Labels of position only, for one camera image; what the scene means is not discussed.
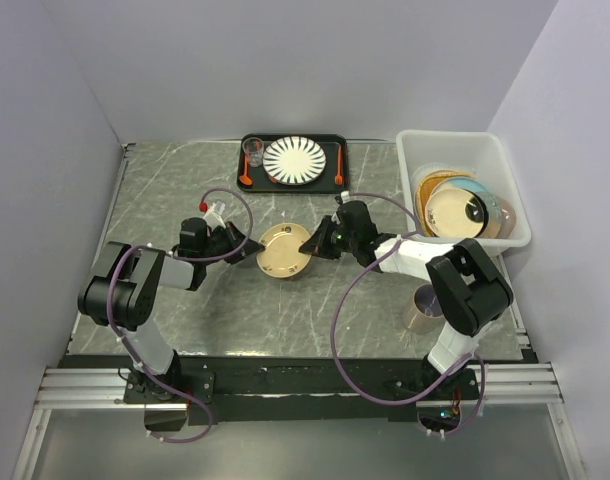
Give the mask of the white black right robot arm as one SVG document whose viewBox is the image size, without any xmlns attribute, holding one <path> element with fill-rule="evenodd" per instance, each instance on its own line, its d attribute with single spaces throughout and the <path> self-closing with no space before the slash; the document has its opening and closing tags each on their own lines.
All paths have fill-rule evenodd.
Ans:
<svg viewBox="0 0 610 480">
<path fill-rule="evenodd" d="M 445 398 L 458 384 L 452 367 L 472 354 L 489 325 L 513 303 L 514 293 L 480 243 L 471 238 L 455 244 L 414 240 L 410 233 L 382 233 L 367 205 L 351 200 L 323 217 L 299 252 L 336 260 L 351 254 L 366 270 L 406 275 L 428 282 L 445 318 L 436 344 L 427 355 L 424 390 Z"/>
</svg>

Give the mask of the dark metallic bowl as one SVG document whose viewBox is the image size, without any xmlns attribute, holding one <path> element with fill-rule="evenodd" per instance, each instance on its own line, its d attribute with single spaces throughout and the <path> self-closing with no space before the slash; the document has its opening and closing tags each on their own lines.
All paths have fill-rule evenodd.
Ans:
<svg viewBox="0 0 610 480">
<path fill-rule="evenodd" d="M 501 227 L 496 239 L 508 239 L 516 225 L 516 212 L 507 200 L 499 196 L 496 196 L 496 203 L 499 205 L 502 214 Z"/>
</svg>

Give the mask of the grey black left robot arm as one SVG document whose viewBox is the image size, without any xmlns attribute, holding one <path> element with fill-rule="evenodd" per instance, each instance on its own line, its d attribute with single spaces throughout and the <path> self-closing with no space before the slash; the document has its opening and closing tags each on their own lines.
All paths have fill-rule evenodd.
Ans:
<svg viewBox="0 0 610 480">
<path fill-rule="evenodd" d="M 181 222 L 171 251 L 126 243 L 106 243 L 78 295 L 79 312 L 111 329 L 126 346 L 136 370 L 148 369 L 148 390 L 169 402 L 183 390 L 177 353 L 151 319 L 163 287 L 196 291 L 207 267 L 221 260 L 236 264 L 264 250 L 230 221 L 191 217 Z"/>
</svg>

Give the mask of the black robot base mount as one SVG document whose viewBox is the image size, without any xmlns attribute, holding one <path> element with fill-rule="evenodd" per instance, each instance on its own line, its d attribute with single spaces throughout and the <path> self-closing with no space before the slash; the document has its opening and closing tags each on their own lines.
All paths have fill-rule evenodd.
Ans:
<svg viewBox="0 0 610 480">
<path fill-rule="evenodd" d="M 405 400 L 421 393 L 439 373 L 424 360 L 343 359 L 342 365 L 362 390 L 383 400 Z M 171 410 L 180 403 L 190 425 L 205 424 L 206 413 L 182 397 L 157 399 L 146 390 L 147 378 L 131 368 L 123 400 Z M 344 381 L 330 358 L 181 357 L 182 383 L 177 389 L 205 403 L 214 423 L 385 418 L 414 422 L 421 401 L 452 406 L 479 397 L 475 370 L 462 367 L 418 404 L 388 407 L 372 403 Z"/>
</svg>

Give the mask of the tan bottom plate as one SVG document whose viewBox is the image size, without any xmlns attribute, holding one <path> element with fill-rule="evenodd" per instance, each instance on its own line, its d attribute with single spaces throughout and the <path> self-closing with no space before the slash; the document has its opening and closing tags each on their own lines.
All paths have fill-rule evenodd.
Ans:
<svg viewBox="0 0 610 480">
<path fill-rule="evenodd" d="M 281 223 L 268 229 L 260 238 L 263 250 L 256 255 L 260 270 L 277 279 L 288 279 L 302 273 L 311 260 L 299 251 L 311 237 L 301 225 Z"/>
</svg>

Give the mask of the orange woven pattern plate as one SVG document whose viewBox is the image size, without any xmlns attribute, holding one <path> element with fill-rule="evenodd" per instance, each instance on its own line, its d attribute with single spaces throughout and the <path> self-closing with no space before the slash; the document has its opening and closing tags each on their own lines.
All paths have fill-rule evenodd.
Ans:
<svg viewBox="0 0 610 480">
<path fill-rule="evenodd" d="M 471 174 L 450 169 L 439 169 L 425 175 L 415 189 L 415 211 L 426 236 L 433 236 L 425 218 L 425 206 L 434 189 L 443 181 L 455 177 L 472 178 Z"/>
</svg>

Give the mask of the black glossy bowl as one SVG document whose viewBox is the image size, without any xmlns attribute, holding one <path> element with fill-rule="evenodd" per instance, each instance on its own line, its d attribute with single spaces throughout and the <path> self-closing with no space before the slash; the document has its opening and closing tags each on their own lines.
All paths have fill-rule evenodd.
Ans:
<svg viewBox="0 0 610 480">
<path fill-rule="evenodd" d="M 489 195 L 483 191 L 479 191 L 476 193 L 476 196 L 478 197 L 478 199 L 481 202 L 482 209 L 483 209 L 483 217 L 484 217 L 483 227 L 481 229 L 481 232 L 478 234 L 478 237 L 487 238 L 488 234 L 490 232 L 489 228 L 492 223 L 491 210 L 490 210 L 490 206 L 489 206 Z"/>
</svg>

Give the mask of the beige rimmed bottom bowl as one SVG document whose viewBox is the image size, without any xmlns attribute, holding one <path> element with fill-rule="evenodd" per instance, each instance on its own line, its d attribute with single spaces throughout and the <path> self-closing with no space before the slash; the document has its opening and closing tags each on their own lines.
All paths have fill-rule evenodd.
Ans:
<svg viewBox="0 0 610 480">
<path fill-rule="evenodd" d="M 484 223 L 478 197 L 459 188 L 434 193 L 426 204 L 425 218 L 431 232 L 444 238 L 476 237 Z"/>
</svg>

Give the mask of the blue grey plate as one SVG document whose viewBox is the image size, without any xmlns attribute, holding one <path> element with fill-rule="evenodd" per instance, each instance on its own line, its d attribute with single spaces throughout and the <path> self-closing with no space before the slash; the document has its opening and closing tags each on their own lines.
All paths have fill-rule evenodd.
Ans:
<svg viewBox="0 0 610 480">
<path fill-rule="evenodd" d="M 496 238 L 496 235 L 498 234 L 500 227 L 501 227 L 502 214 L 501 214 L 501 209 L 500 209 L 499 205 L 496 203 L 496 197 L 488 190 L 488 188 L 485 187 L 482 183 L 480 183 L 477 180 L 474 180 L 472 178 L 455 177 L 455 178 L 447 179 L 447 180 L 441 182 L 434 189 L 431 196 L 434 193 L 437 193 L 439 191 L 449 189 L 449 188 L 464 189 L 464 190 L 467 190 L 467 191 L 473 193 L 474 195 L 476 195 L 476 193 L 479 191 L 483 191 L 489 195 L 489 206 L 490 206 L 490 210 L 491 210 L 492 223 L 489 228 L 490 232 L 488 234 L 487 239 Z"/>
</svg>

